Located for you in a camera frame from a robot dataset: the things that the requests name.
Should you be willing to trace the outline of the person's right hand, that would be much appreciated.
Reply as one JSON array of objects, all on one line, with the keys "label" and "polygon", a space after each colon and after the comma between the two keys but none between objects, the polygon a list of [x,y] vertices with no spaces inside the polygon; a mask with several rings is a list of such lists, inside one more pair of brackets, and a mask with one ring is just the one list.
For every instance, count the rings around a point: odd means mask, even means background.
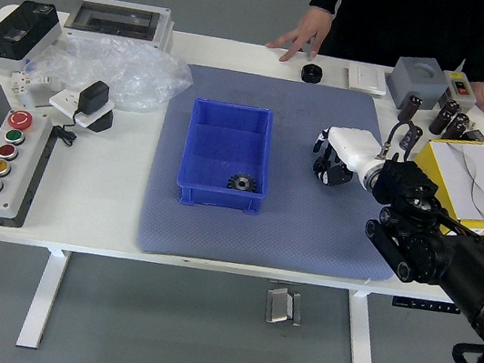
[{"label": "person's right hand", "polygon": [[329,34],[332,17],[333,15],[325,9],[311,6],[298,22],[296,29],[266,43],[265,47],[277,49],[283,45],[289,45],[286,53],[278,59],[280,62],[285,62],[309,45],[308,56],[313,59],[318,55],[320,47]]}]

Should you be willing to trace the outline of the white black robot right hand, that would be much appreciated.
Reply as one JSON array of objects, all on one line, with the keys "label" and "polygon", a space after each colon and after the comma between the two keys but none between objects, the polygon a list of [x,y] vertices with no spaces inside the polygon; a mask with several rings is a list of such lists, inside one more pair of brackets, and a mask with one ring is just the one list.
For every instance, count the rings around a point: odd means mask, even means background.
[{"label": "white black robot right hand", "polygon": [[319,133],[314,153],[326,145],[312,169],[326,186],[338,186],[357,175],[358,181],[369,192],[377,182],[378,173],[384,166],[383,147],[373,134],[356,128],[330,127]]}]

